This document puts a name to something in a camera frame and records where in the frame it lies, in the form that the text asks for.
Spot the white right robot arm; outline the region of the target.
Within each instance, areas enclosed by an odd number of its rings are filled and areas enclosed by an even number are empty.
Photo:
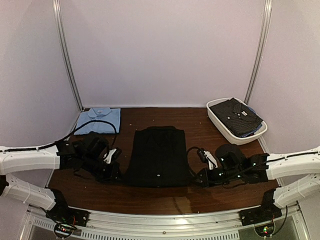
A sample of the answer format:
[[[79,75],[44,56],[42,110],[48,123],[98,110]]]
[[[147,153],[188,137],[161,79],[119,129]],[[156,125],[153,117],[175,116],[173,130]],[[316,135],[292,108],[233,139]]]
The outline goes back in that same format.
[[[256,210],[259,220],[268,220],[277,209],[312,196],[320,191],[320,148],[292,153],[260,153],[247,157],[235,144],[224,144],[214,154],[197,149],[201,161],[207,164],[200,172],[191,172],[202,187],[214,187],[241,180],[258,184],[284,177],[302,176],[289,185],[264,193]]]

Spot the black long sleeve shirt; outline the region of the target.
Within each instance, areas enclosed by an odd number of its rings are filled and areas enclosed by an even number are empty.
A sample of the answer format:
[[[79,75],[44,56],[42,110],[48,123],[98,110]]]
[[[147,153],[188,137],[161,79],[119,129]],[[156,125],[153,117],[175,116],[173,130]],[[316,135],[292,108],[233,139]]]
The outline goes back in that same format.
[[[136,130],[123,181],[143,188],[184,187],[192,180],[185,131],[174,126]]]

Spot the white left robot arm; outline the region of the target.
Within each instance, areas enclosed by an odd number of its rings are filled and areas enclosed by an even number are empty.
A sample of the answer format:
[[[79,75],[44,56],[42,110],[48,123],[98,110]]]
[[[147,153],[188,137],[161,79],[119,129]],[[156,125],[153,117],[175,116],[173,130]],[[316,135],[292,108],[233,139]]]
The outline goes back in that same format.
[[[109,182],[119,176],[117,158],[121,153],[118,147],[99,137],[33,147],[1,147],[0,195],[52,212],[61,222],[67,222],[72,211],[64,195],[57,189],[34,184],[28,174],[71,170],[77,176],[84,171],[97,182]]]

